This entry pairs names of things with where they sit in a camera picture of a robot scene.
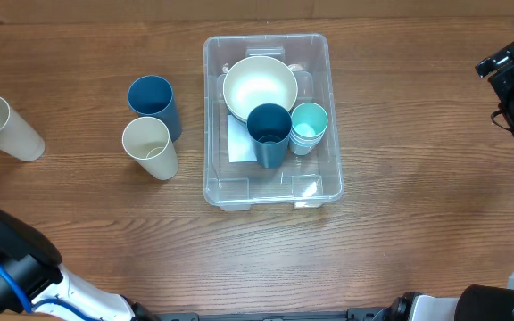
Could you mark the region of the beige tall cup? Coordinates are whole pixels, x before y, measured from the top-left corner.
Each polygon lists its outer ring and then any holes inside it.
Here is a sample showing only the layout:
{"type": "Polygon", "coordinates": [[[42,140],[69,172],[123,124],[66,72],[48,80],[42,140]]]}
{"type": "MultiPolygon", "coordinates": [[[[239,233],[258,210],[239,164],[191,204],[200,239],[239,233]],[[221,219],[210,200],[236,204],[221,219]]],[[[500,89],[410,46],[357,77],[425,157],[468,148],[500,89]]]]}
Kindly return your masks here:
{"type": "Polygon", "coordinates": [[[45,148],[39,133],[0,97],[0,151],[21,161],[34,161],[45,148]]]}
{"type": "Polygon", "coordinates": [[[123,130],[121,142],[126,154],[156,179],[169,180],[178,174],[178,156],[170,131],[161,120],[132,120],[123,130]]]}

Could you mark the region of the dark blue tall cup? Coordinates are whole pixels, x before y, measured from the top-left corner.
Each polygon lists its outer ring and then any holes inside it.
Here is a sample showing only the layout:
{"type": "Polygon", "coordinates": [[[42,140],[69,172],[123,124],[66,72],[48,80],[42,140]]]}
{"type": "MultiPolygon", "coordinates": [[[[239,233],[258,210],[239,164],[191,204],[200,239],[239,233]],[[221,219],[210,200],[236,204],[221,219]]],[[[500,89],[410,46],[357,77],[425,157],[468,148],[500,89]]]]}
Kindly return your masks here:
{"type": "Polygon", "coordinates": [[[257,162],[266,169],[279,168],[286,158],[292,119],[287,110],[274,103],[254,108],[246,121],[257,162]]]}
{"type": "Polygon", "coordinates": [[[181,137],[182,124],[171,84],[158,75],[135,80],[128,90],[128,104],[140,117],[161,120],[170,132],[171,141],[181,137]]]}

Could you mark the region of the mint green small cup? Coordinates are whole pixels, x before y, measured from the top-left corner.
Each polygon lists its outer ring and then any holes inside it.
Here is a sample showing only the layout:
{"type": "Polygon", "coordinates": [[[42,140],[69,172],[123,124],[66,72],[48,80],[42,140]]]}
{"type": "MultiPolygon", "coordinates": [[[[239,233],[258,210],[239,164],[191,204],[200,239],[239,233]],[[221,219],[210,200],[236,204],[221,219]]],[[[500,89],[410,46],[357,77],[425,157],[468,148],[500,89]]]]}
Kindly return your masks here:
{"type": "Polygon", "coordinates": [[[315,136],[327,129],[327,112],[317,103],[299,104],[293,109],[291,118],[293,128],[304,136],[315,136]]]}

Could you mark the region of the light blue small cup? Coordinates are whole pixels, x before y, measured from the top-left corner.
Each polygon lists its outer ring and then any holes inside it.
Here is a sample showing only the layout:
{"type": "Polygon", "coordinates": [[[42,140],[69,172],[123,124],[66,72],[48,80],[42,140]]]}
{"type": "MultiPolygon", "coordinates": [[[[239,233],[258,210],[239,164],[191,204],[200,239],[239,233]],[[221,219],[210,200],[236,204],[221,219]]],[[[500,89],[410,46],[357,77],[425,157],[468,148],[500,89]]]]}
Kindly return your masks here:
{"type": "Polygon", "coordinates": [[[292,131],[290,133],[291,141],[298,142],[299,144],[315,144],[317,145],[323,138],[323,136],[314,136],[314,137],[303,137],[299,136],[296,132],[292,131]]]}

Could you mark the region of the grey small cup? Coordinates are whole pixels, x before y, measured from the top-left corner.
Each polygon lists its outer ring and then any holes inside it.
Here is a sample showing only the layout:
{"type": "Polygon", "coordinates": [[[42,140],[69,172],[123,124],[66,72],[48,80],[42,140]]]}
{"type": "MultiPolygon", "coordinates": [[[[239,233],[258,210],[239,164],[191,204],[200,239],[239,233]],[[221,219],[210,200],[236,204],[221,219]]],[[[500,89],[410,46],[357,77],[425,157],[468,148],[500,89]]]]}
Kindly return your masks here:
{"type": "Polygon", "coordinates": [[[299,156],[309,154],[315,147],[315,144],[299,144],[298,142],[294,141],[289,142],[289,148],[291,152],[299,156]]]}

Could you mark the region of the cream bowl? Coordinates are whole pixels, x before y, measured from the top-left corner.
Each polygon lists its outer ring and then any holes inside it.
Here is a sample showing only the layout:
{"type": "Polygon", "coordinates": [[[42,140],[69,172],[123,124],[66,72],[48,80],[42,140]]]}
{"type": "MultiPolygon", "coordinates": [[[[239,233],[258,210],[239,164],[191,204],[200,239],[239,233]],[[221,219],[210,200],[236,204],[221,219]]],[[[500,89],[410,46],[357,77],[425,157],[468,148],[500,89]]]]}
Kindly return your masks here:
{"type": "Polygon", "coordinates": [[[273,103],[290,111],[298,96],[295,74],[282,61],[252,56],[237,62],[226,74],[222,94],[230,113],[246,122],[256,107],[273,103]]]}

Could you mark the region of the pink small cup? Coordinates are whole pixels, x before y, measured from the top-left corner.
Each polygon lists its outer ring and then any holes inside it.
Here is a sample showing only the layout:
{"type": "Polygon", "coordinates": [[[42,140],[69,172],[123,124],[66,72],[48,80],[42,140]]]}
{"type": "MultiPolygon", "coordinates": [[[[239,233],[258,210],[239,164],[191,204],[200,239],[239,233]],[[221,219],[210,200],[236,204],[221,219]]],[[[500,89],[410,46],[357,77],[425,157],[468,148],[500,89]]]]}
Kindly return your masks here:
{"type": "Polygon", "coordinates": [[[299,134],[295,130],[295,128],[292,128],[291,129],[291,133],[290,133],[290,137],[291,137],[292,141],[295,141],[298,144],[314,145],[314,144],[318,144],[320,142],[320,140],[322,139],[324,134],[325,134],[325,132],[322,131],[320,134],[315,135],[315,136],[304,136],[304,135],[299,134]]]}

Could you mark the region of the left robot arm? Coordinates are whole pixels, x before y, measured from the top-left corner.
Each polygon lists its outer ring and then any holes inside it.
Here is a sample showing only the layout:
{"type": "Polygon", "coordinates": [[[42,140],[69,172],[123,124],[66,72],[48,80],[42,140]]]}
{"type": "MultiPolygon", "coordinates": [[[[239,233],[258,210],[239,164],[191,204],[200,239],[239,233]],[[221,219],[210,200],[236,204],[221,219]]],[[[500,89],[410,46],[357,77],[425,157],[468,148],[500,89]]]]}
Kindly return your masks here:
{"type": "Polygon", "coordinates": [[[158,319],[140,303],[71,273],[43,234],[0,210],[0,314],[6,310],[63,320],[158,319]]]}

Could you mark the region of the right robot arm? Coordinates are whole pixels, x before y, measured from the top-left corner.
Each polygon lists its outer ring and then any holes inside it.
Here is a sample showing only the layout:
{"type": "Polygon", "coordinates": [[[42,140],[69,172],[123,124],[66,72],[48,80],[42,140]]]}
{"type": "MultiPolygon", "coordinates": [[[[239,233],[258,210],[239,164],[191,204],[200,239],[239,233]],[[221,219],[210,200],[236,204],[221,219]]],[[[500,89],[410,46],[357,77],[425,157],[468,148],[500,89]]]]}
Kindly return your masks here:
{"type": "MultiPolygon", "coordinates": [[[[514,137],[514,42],[482,60],[476,71],[499,99],[491,121],[514,137]]],[[[503,286],[473,284],[455,297],[407,292],[375,319],[514,320],[514,267],[503,286]]]]}

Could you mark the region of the clear plastic storage bin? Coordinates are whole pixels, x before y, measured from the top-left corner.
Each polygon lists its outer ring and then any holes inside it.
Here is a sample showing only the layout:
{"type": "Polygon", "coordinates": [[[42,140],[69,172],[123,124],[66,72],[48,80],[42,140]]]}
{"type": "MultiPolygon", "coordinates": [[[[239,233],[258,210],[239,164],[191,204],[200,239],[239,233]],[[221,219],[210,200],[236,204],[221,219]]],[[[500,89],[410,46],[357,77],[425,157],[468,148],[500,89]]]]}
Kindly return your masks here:
{"type": "Polygon", "coordinates": [[[328,42],[321,34],[216,36],[203,47],[205,200],[224,211],[254,204],[292,203],[316,208],[340,198],[344,180],[328,42]],[[222,88],[228,70],[242,59],[267,55],[285,63],[299,86],[297,103],[314,102],[327,112],[327,130],[307,155],[288,152],[282,166],[228,160],[228,111],[222,88]]]}

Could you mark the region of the white paper label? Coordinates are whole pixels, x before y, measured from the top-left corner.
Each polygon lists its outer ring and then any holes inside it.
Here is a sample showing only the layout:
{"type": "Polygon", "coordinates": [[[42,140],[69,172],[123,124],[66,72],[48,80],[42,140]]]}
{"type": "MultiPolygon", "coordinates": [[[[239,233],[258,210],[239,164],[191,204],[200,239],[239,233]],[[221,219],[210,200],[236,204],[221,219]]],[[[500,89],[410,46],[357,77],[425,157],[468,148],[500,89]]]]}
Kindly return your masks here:
{"type": "Polygon", "coordinates": [[[256,161],[252,138],[245,123],[228,115],[228,160],[230,162],[256,161]]]}

